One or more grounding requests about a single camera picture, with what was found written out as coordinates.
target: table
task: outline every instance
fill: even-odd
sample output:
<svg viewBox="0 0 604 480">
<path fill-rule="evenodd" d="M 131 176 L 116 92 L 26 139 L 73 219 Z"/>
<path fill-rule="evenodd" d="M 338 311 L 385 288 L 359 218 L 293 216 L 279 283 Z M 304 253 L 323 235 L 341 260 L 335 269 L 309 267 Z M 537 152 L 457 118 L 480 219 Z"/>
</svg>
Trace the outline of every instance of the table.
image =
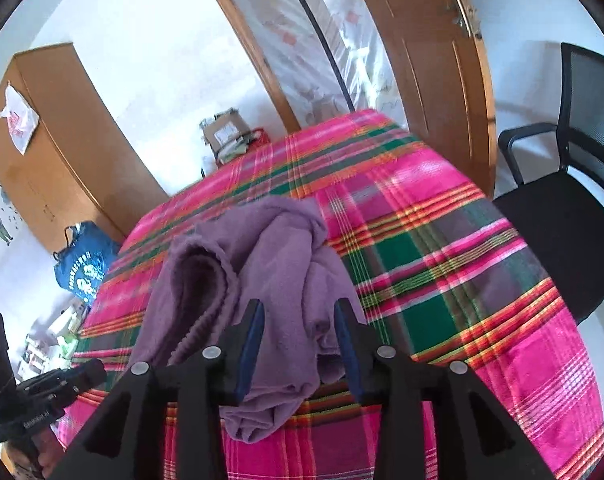
<svg viewBox="0 0 604 480">
<path fill-rule="evenodd" d="M 138 222 L 81 332 L 76 364 L 103 360 L 108 382 L 68 409 L 69 443 L 128 361 L 171 240 L 266 194 L 314 197 L 328 243 L 372 324 L 415 359 L 464 360 L 522 427 L 556 476 L 586 476 L 604 453 L 594 371 L 575 322 L 515 229 L 469 179 L 373 110 L 265 146 L 172 197 Z M 175 416 L 164 477 L 175 478 Z M 429 479 L 437 476 L 425 406 Z M 345 383 L 322 386 L 288 423 L 251 446 L 224 433 L 229 478 L 369 479 L 380 409 Z"/>
</svg>

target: mesh chair backrest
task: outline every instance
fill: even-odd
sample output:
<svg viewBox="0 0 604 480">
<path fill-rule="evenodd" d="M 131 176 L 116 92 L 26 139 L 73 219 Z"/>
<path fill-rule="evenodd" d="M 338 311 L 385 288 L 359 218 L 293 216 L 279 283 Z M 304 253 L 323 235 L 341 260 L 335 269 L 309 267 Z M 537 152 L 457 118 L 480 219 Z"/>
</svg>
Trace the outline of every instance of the mesh chair backrest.
<svg viewBox="0 0 604 480">
<path fill-rule="evenodd" d="M 562 44 L 562 106 L 557 143 L 574 166 L 604 188 L 604 56 Z"/>
</svg>

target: purple garment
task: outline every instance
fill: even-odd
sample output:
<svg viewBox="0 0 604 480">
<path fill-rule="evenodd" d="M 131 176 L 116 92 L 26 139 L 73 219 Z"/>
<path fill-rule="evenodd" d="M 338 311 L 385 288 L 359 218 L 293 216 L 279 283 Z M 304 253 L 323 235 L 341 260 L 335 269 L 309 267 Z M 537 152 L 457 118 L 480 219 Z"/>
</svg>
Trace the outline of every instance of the purple garment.
<svg viewBox="0 0 604 480">
<path fill-rule="evenodd" d="M 197 224 L 169 248 L 129 363 L 183 362 L 238 323 L 249 300 L 261 300 L 266 320 L 251 389 L 242 405 L 220 414 L 231 438 L 269 436 L 320 382 L 344 375 L 335 301 L 348 298 L 365 320 L 326 237 L 313 199 L 269 196 Z"/>
</svg>

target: blue bag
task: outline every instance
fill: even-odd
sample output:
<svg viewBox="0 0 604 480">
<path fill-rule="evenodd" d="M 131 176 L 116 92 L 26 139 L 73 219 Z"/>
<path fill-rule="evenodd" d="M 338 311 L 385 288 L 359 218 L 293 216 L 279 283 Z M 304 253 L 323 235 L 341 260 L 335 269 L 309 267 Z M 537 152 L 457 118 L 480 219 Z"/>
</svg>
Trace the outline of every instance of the blue bag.
<svg viewBox="0 0 604 480">
<path fill-rule="evenodd" d="M 71 241 L 67 235 L 69 230 L 72 232 Z M 66 248 L 53 253 L 57 261 L 54 267 L 56 280 L 59 286 L 91 305 L 121 245 L 91 221 L 67 227 L 64 236 Z"/>
</svg>

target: wooden cabinet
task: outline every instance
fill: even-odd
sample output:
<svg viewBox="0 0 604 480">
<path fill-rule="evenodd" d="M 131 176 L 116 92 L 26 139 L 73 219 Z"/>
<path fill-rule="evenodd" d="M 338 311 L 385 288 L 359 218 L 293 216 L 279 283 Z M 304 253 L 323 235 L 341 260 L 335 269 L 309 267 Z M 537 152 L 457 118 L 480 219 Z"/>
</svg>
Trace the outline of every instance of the wooden cabinet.
<svg viewBox="0 0 604 480">
<path fill-rule="evenodd" d="M 0 119 L 0 183 L 44 247 L 66 245 L 64 228 L 93 220 L 122 241 L 167 200 L 102 103 L 70 43 L 16 54 L 7 83 L 40 115 L 25 155 Z"/>
</svg>

